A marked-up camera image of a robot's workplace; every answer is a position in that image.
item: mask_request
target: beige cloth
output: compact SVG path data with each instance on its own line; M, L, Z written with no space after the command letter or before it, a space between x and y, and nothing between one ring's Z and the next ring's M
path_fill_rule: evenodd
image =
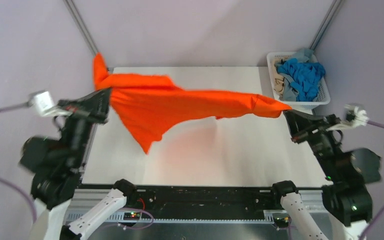
M277 94L279 94L280 97L282 97L284 93L285 78L278 73L278 70L276 69L275 64L282 60L286 60L286 59L282 57L276 57L271 64L271 72L274 75L274 90L276 91Z

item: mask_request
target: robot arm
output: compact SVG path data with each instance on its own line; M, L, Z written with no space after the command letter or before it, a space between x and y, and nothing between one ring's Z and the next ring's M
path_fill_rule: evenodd
M329 212L334 240L357 240L372 218L373 203L366 184L380 181L381 158L366 148L341 151L341 130L365 126L369 118L361 105L346 105L345 120L335 115L313 116L295 110L286 111L291 139L308 142L326 179L332 185L322 186L323 205ZM334 137L337 131L340 139ZM272 194L294 220L307 240L325 240L291 181L275 183Z
M303 204L301 195L292 181L281 181L273 184L271 192L275 201L280 203L293 219L294 225L304 239L329 240ZM331 214L329 214L329 219L332 225L333 240L358 240L367 225L365 220L360 220L346 227Z
M22 148L20 164L33 172L31 195L39 218L30 240L86 240L115 211L124 207L136 187L122 179L87 214L63 226L65 213L80 181L90 133L94 124L105 124L111 89L102 89L77 100L57 105L47 91L34 93L30 103L41 117L65 117L61 138L34 136Z

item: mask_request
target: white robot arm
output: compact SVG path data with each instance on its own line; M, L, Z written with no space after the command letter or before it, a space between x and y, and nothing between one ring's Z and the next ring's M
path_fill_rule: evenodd
M291 192L282 196L280 204L293 219L297 230L304 239L329 240L311 217L298 192ZM358 240L367 225L365 220L360 220L353 222L349 227L345 227L331 214L329 214L329 219L332 225L333 240Z
M124 179L117 181L104 199L68 225L64 225L64 217L70 199L51 210L36 199L39 218L31 229L29 240L87 240L109 216L126 205L128 195L135 189L133 184Z

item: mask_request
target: red wire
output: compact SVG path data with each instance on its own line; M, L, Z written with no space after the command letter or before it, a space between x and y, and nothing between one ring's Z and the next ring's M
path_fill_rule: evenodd
M145 210L145 202L144 202L144 200L142 198L139 198L137 201L142 203L142 210Z

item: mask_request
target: metal frame pole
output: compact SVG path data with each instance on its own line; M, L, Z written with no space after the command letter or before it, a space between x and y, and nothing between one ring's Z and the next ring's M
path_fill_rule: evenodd
M319 46L323 36L325 35L327 29L332 24L333 19L338 14L340 8L344 4L345 0L334 0L332 4L330 5L329 10L326 13L326 16L323 19L323 22L321 23L313 41L311 42L310 49L316 50L316 48Z
M74 4L73 0L63 0L63 1L68 11L70 12L75 24L80 30L80 33L84 38L84 41L86 42L93 56L95 56L99 52L98 47L95 44L94 40L92 39L92 36L89 33L88 28L86 27L85 22L82 19L82 16L80 16L80 13L77 10L76 5Z

